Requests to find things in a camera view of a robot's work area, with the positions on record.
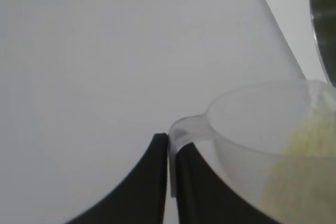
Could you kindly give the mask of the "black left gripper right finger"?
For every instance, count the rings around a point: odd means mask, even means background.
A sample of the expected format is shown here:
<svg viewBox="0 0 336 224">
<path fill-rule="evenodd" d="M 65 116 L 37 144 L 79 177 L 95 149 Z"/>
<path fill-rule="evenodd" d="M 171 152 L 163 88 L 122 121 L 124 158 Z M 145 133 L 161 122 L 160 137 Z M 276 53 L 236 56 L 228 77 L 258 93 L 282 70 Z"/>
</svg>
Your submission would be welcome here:
<svg viewBox="0 0 336 224">
<path fill-rule="evenodd" d="M 231 190 L 193 143 L 178 152 L 175 167 L 180 223 L 276 223 Z"/>
</svg>

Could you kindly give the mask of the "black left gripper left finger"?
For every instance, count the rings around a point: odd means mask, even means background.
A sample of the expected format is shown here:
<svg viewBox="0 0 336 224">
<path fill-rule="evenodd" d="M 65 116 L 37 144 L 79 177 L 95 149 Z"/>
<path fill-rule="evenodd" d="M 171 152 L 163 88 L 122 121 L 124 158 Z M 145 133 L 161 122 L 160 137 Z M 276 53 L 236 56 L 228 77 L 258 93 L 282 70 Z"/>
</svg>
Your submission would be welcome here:
<svg viewBox="0 0 336 224">
<path fill-rule="evenodd" d="M 155 134 L 127 177 L 104 199 L 70 223 L 163 223 L 169 137 Z"/>
</svg>

